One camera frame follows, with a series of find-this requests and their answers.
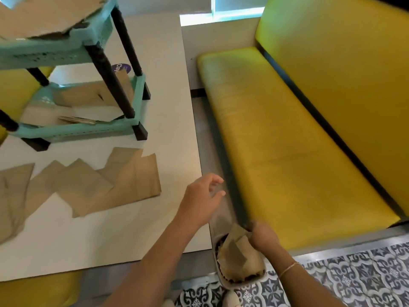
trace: yellow leather upholstery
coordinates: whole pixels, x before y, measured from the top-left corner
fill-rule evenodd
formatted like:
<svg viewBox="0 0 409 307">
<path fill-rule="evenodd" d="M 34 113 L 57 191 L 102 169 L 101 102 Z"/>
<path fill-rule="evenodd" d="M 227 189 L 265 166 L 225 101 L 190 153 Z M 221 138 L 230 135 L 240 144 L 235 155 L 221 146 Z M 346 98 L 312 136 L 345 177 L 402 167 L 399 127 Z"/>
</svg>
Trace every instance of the yellow leather upholstery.
<svg viewBox="0 0 409 307">
<path fill-rule="evenodd" d="M 254 47 L 198 67 L 250 216 L 295 249 L 399 220 Z"/>
<path fill-rule="evenodd" d="M 53 68 L 41 68 L 48 77 Z M 0 109 L 19 119 L 25 104 L 40 88 L 27 70 L 0 71 Z M 0 126 L 0 143 L 6 131 Z M 0 282 L 0 306 L 66 307 L 74 304 L 79 295 L 81 271 Z"/>
<path fill-rule="evenodd" d="M 409 215 L 409 13 L 269 0 L 256 39 Z"/>
<path fill-rule="evenodd" d="M 40 68 L 49 76 L 54 68 Z M 0 71 L 0 110 L 18 120 L 31 96 L 40 88 L 36 79 L 26 69 Z M 0 126 L 0 144 L 6 138 L 6 130 Z"/>
<path fill-rule="evenodd" d="M 68 307 L 79 295 L 82 272 L 0 282 L 0 306 Z"/>
</svg>

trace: round purple label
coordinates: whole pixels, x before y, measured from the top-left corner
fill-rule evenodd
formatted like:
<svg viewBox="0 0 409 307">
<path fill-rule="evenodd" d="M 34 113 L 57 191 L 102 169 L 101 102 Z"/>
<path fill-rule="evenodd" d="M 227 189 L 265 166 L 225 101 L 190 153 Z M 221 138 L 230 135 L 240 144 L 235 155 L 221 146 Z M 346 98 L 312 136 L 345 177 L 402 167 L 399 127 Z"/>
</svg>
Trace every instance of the round purple label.
<svg viewBox="0 0 409 307">
<path fill-rule="evenodd" d="M 117 63 L 116 65 L 112 65 L 112 70 L 114 72 L 118 72 L 122 69 L 126 69 L 126 73 L 129 73 L 131 70 L 130 65 L 126 64 L 126 63 Z"/>
</svg>

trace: white shoe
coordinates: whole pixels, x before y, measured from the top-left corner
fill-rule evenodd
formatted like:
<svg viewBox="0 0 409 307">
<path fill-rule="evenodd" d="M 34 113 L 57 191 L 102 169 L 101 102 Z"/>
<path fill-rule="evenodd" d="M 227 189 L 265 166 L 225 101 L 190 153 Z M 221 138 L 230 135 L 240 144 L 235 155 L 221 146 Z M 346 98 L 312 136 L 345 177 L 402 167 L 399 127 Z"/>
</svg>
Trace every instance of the white shoe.
<svg viewBox="0 0 409 307">
<path fill-rule="evenodd" d="M 172 300 L 166 299 L 166 300 L 163 302 L 162 307 L 175 307 L 175 304 L 172 302 Z"/>
<path fill-rule="evenodd" d="M 223 298 L 223 307 L 241 307 L 240 300 L 234 291 L 228 291 Z"/>
</svg>

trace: gold bracelet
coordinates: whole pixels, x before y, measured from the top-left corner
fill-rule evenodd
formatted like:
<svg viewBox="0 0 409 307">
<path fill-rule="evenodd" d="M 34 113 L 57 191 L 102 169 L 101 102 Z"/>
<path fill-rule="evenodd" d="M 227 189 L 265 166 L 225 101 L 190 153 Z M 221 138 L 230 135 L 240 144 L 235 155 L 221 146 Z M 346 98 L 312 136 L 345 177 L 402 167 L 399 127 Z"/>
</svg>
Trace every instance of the gold bracelet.
<svg viewBox="0 0 409 307">
<path fill-rule="evenodd" d="M 284 276 L 284 274 L 285 274 L 287 271 L 289 271 L 291 268 L 293 268 L 295 265 L 300 265 L 300 266 L 301 266 L 301 264 L 300 264 L 299 262 L 292 263 L 289 267 L 287 267 L 286 269 L 284 269 L 284 271 L 279 275 L 279 279 L 281 279 L 281 278 Z"/>
</svg>

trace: table top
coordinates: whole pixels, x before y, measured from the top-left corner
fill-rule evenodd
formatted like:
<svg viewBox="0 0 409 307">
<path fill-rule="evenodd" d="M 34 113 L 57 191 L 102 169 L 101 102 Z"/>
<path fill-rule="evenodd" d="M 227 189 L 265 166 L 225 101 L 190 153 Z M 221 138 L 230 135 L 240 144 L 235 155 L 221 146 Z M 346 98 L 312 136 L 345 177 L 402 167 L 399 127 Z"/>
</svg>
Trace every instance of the table top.
<svg viewBox="0 0 409 307">
<path fill-rule="evenodd" d="M 34 162 L 34 177 L 53 160 L 69 165 L 77 158 L 100 169 L 115 146 L 143 148 L 143 156 L 157 155 L 162 194 L 84 218 L 72 218 L 70 206 L 53 194 L 22 233 L 0 245 L 0 281 L 140 260 L 174 217 L 186 186 L 201 176 L 179 15 L 129 16 L 125 23 L 152 94 L 144 119 L 148 140 L 138 142 L 133 135 L 76 140 L 35 152 L 8 136 L 0 147 L 0 170 Z M 111 64 L 130 64 L 115 30 L 105 53 Z M 93 64 L 82 64 L 57 67 L 50 80 L 101 78 Z M 206 225 L 185 252 L 210 248 Z"/>
</svg>

